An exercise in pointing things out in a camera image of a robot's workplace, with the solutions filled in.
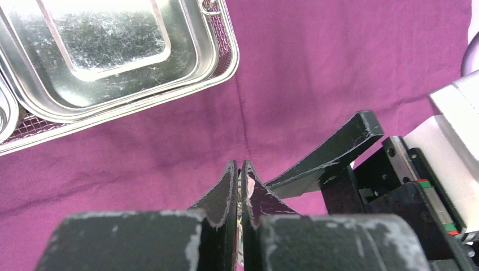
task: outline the purple cloth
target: purple cloth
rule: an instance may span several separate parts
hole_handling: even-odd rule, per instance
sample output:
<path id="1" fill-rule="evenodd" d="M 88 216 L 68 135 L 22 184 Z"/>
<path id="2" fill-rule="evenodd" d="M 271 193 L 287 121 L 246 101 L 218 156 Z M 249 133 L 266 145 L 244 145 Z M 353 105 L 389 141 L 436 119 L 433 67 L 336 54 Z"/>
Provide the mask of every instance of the purple cloth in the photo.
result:
<path id="1" fill-rule="evenodd" d="M 372 109 L 387 134 L 433 114 L 459 77 L 469 0 L 227 0 L 240 48 L 226 83 L 0 157 L 0 270 L 30 270 L 66 215 L 183 209 L 250 159 L 268 181 Z M 286 201 L 325 213 L 320 193 Z"/>

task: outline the metal tray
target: metal tray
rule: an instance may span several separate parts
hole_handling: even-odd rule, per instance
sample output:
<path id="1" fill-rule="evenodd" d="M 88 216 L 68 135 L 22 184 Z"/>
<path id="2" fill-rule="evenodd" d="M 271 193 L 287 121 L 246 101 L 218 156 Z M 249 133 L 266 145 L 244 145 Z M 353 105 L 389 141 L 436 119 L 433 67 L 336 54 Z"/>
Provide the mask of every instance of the metal tray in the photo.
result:
<path id="1" fill-rule="evenodd" d="M 219 56 L 202 5 L 3 1 L 0 64 L 28 111 L 71 123 L 210 76 Z"/>
<path id="2" fill-rule="evenodd" d="M 207 20 L 213 26 L 215 40 L 219 47 L 218 65 L 210 77 L 197 84 L 153 94 L 128 104 L 122 104 L 108 112 L 102 112 L 70 124 L 46 121 L 31 113 L 27 113 L 22 123 L 15 129 L 13 135 L 3 143 L 0 143 L 0 155 L 9 154 L 122 116 L 130 115 L 161 103 L 210 88 L 230 79 L 237 70 L 240 59 L 238 43 L 234 36 L 226 1 L 210 0 L 208 2 L 205 1 L 204 4 L 205 5 L 201 5 L 202 7 L 206 6 L 203 12 L 208 14 Z"/>
<path id="3" fill-rule="evenodd" d="M 20 116 L 23 117 L 15 97 L 0 75 L 0 143 L 5 141 L 16 129 Z"/>

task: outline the metal basket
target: metal basket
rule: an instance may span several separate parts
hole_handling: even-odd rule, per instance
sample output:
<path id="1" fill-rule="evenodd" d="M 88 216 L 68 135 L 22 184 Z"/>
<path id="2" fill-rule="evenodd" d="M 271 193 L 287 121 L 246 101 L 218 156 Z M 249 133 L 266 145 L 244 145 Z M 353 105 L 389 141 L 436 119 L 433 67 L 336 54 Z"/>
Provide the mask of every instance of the metal basket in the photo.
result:
<path id="1" fill-rule="evenodd" d="M 75 123 L 52 123 L 27 113 L 26 117 L 14 131 L 12 136 L 0 144 L 0 155 L 5 155 L 55 138 L 66 136 L 106 121 L 154 107 L 185 95 L 198 92 L 220 84 L 231 78 L 238 67 L 238 43 L 234 36 L 228 9 L 224 0 L 205 1 L 211 5 L 209 20 L 213 25 L 216 42 L 219 46 L 220 59 L 218 65 L 208 79 L 194 85 L 173 89 L 165 93 L 142 98 L 130 104 L 113 108 L 107 112 L 88 117 Z"/>

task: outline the stainless steel tray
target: stainless steel tray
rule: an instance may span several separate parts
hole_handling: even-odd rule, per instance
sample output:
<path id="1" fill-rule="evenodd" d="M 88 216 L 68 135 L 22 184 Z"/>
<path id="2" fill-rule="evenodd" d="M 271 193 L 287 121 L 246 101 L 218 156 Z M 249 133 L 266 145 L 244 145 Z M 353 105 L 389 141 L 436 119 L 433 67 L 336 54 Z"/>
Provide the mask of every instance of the stainless steel tray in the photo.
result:
<path id="1" fill-rule="evenodd" d="M 204 6 L 207 6 L 207 8 L 203 12 L 209 14 L 207 20 L 213 27 L 215 40 L 219 47 L 218 65 L 210 77 L 197 84 L 183 86 L 166 93 L 154 94 L 144 99 L 115 107 L 109 112 L 103 112 L 71 124 L 46 121 L 28 113 L 23 122 L 15 129 L 13 135 L 0 144 L 0 155 L 9 154 L 41 142 L 72 134 L 109 120 L 154 107 L 220 84 L 231 78 L 238 67 L 239 52 L 226 2 L 225 0 L 211 0 L 211 2 L 205 2 L 202 7 Z"/>
<path id="2" fill-rule="evenodd" d="M 202 7 L 197 0 L 2 1 L 1 66 L 28 111 L 74 122 L 211 75 L 218 48 Z"/>
<path id="3" fill-rule="evenodd" d="M 23 110 L 0 75 L 0 143 L 14 132 L 22 115 L 20 111 Z"/>

